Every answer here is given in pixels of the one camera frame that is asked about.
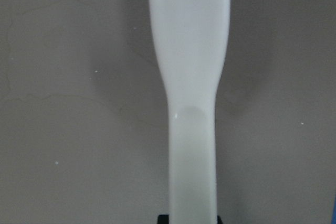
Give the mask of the beige hand brush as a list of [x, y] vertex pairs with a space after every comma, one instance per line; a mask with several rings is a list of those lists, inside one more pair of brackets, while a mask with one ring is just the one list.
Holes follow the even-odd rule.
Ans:
[[230, 0], [149, 0], [169, 117], [169, 223], [217, 223], [215, 103]]

